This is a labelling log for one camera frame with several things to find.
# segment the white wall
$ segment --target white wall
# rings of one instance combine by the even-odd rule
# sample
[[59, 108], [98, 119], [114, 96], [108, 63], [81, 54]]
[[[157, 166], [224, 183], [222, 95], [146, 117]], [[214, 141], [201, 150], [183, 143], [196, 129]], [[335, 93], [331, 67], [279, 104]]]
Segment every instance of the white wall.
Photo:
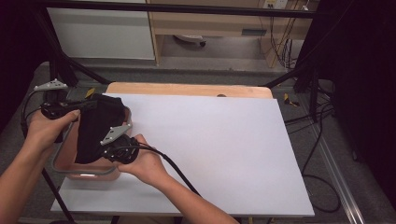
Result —
[[48, 10], [61, 46], [70, 57], [154, 60], [147, 12]]

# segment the wooden edge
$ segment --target wooden edge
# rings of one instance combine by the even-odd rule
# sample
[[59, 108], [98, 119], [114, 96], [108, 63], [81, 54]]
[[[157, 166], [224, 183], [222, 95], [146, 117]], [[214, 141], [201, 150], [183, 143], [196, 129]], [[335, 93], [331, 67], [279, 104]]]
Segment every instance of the wooden edge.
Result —
[[113, 82], [108, 85], [106, 93], [158, 94], [158, 95], [200, 95], [229, 97], [249, 97], [272, 99], [271, 90], [264, 87], [160, 84]]

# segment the white tabletop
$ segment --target white tabletop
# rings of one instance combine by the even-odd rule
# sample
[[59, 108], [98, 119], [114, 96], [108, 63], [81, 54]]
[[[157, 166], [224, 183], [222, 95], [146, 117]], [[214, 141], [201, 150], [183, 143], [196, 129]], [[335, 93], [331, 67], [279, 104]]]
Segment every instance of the white tabletop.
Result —
[[[169, 156], [201, 195], [234, 216], [310, 217], [314, 211], [274, 99], [109, 94], [131, 109], [133, 135]], [[164, 161], [167, 171], [182, 182]], [[158, 190], [132, 175], [66, 178], [71, 212], [178, 215]], [[56, 202], [52, 211], [61, 211]]]

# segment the metal bracket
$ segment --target metal bracket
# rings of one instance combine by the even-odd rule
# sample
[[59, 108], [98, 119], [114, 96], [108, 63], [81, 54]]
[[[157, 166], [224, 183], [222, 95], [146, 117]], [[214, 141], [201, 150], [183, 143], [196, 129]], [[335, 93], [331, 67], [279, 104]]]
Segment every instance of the metal bracket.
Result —
[[100, 141], [100, 145], [104, 146], [106, 144], [114, 142], [117, 138], [122, 136], [126, 131], [128, 131], [131, 128], [132, 128], [131, 124], [122, 125], [114, 128], [111, 127], [106, 137], [102, 141]]
[[53, 90], [63, 90], [67, 89], [67, 85], [58, 81], [58, 79], [53, 79], [51, 82], [47, 82], [46, 84], [35, 86], [33, 91], [53, 91]]

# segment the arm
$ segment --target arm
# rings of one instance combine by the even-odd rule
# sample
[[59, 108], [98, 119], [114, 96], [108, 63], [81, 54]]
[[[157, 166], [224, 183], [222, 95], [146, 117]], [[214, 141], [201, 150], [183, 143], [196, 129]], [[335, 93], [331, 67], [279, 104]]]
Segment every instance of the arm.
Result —
[[79, 111], [72, 111], [49, 120], [40, 111], [35, 112], [20, 152], [0, 176], [0, 223], [17, 222], [53, 151], [53, 142], [78, 114]]
[[[147, 143], [141, 134], [135, 138], [140, 143]], [[140, 149], [134, 162], [116, 164], [120, 171], [135, 175], [161, 191], [191, 223], [237, 223], [224, 211], [178, 183], [166, 172], [156, 153]]]

